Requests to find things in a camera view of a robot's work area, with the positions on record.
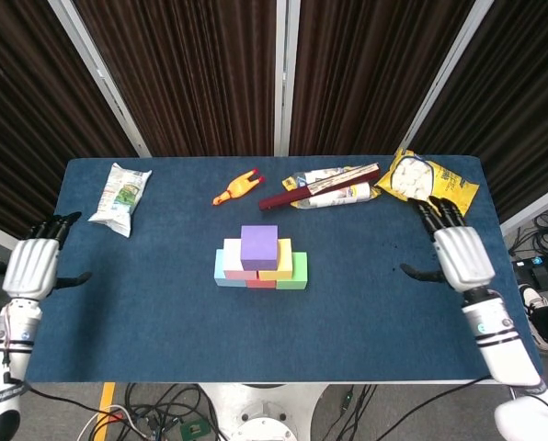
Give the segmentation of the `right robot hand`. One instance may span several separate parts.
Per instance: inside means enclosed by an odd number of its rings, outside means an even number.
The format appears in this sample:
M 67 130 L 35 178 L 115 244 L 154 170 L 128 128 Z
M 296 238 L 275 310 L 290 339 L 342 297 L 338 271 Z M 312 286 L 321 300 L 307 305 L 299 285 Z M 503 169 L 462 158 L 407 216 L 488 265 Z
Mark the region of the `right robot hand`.
M 401 264 L 405 274 L 421 282 L 446 283 L 462 294 L 486 292 L 496 272 L 479 234 L 466 223 L 458 206 L 435 196 L 428 201 L 410 198 L 408 203 L 428 233 L 440 269 L 422 272 Z

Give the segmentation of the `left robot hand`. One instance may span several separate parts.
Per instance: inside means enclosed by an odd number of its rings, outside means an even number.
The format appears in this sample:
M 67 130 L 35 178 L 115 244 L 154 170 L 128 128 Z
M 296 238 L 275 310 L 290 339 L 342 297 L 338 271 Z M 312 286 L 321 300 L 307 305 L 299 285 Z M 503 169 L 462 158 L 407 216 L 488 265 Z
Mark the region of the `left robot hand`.
M 91 272 L 78 277 L 58 277 L 58 257 L 81 211 L 53 215 L 33 225 L 13 249 L 6 265 L 3 291 L 10 299 L 42 301 L 55 289 L 85 284 Z

